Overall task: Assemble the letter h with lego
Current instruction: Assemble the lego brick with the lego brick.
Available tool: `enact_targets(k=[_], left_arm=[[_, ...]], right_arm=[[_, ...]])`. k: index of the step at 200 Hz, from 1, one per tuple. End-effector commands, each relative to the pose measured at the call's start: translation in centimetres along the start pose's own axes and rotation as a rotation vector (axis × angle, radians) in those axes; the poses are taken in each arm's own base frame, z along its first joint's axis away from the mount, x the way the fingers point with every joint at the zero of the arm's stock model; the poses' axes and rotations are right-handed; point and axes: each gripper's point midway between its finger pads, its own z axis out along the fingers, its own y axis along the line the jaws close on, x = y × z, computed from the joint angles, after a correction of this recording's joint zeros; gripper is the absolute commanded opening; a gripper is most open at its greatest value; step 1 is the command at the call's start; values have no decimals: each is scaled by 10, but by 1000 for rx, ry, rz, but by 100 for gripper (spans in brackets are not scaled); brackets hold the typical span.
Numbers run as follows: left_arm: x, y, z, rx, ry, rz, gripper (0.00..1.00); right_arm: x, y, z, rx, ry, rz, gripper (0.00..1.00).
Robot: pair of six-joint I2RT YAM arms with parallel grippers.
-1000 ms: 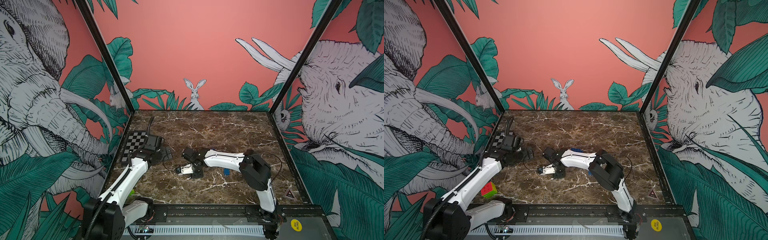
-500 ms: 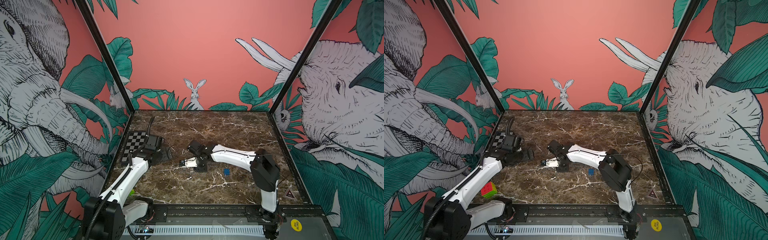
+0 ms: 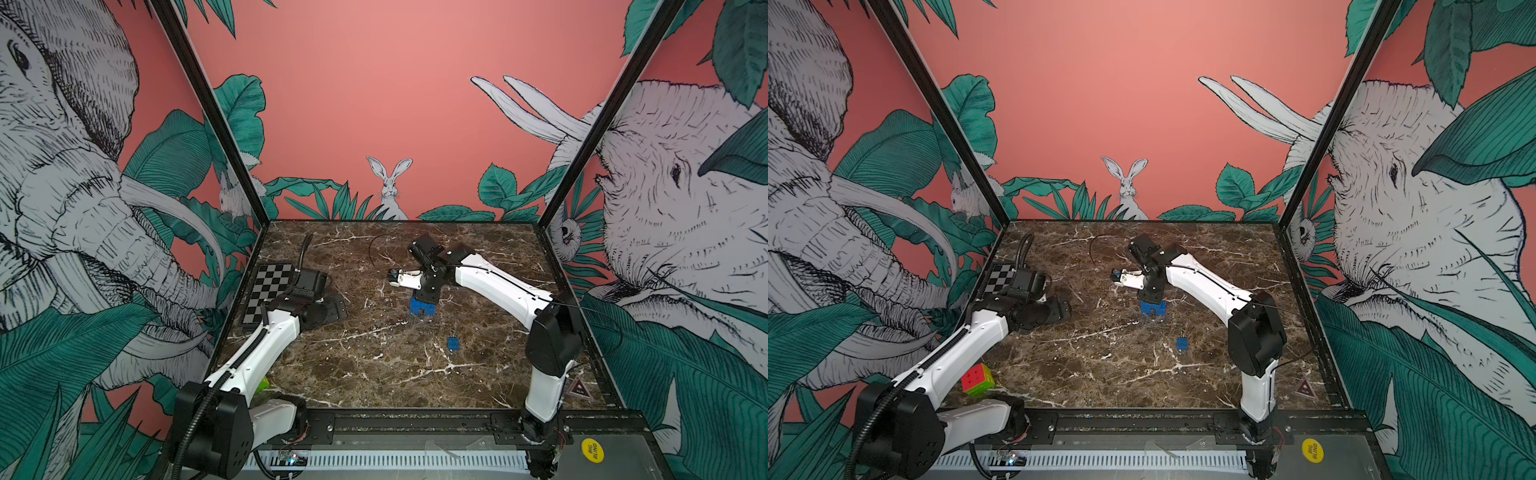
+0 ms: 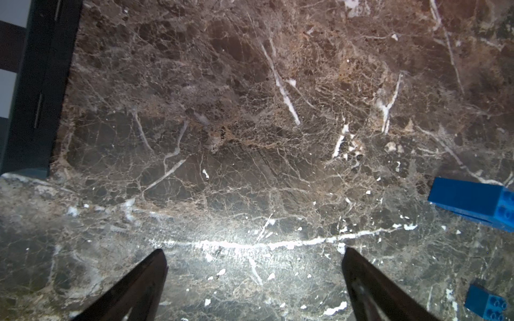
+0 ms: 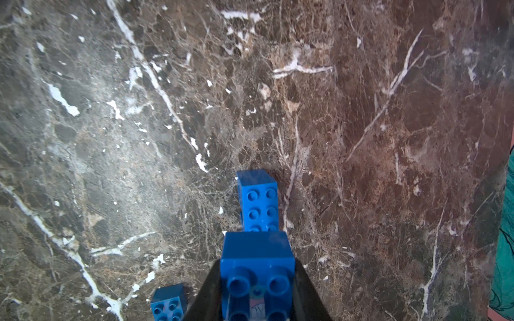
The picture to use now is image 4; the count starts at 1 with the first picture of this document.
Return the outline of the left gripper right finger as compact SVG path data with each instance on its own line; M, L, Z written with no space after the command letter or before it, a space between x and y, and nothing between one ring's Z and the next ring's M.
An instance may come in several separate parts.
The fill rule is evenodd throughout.
M341 268L357 320L436 320L357 250L345 250Z

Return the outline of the long blue lego brick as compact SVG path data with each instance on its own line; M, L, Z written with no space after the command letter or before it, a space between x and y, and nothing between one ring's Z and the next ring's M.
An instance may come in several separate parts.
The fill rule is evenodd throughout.
M503 186L437 177L428 201L469 221L513 232L513 191Z

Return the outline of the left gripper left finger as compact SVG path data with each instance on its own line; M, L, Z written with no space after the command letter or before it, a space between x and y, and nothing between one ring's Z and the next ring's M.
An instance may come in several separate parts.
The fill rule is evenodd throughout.
M163 250L154 250L74 319L154 320L167 271Z

